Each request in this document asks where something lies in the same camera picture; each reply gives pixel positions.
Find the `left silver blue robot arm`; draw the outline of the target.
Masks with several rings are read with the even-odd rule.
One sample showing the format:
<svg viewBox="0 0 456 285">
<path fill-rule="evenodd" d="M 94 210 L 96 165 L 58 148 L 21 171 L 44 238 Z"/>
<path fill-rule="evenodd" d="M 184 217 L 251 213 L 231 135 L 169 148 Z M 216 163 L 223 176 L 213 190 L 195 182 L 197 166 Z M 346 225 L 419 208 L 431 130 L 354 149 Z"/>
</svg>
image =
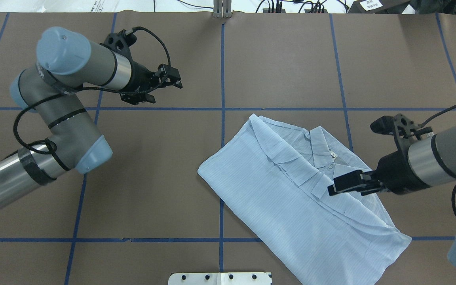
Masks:
<svg viewBox="0 0 456 285">
<path fill-rule="evenodd" d="M 63 27 L 45 30 L 37 43 L 36 63 L 11 83 L 12 99 L 21 107 L 13 123 L 20 148 L 0 161 L 0 210 L 40 186 L 75 169 L 86 174 L 113 154 L 105 136 L 77 94 L 102 91 L 119 94 L 131 105 L 155 103 L 152 91 L 174 86 L 182 79 L 166 45 L 167 62 L 156 71 L 133 60 L 133 27 L 109 34 L 96 43 Z"/>
</svg>

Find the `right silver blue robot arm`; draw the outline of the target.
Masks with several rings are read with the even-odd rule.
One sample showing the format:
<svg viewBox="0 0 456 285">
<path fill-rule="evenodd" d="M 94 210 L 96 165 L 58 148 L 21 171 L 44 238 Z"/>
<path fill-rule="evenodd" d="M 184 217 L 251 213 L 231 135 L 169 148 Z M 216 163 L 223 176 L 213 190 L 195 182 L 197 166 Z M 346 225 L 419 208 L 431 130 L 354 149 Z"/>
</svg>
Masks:
<svg viewBox="0 0 456 285">
<path fill-rule="evenodd" d="M 328 194 L 356 191 L 405 195 L 456 182 L 456 126 L 438 134 L 402 114 L 382 116 L 370 125 L 374 133 L 394 137 L 396 151 L 378 161 L 375 170 L 353 170 L 336 177 Z"/>
</svg>

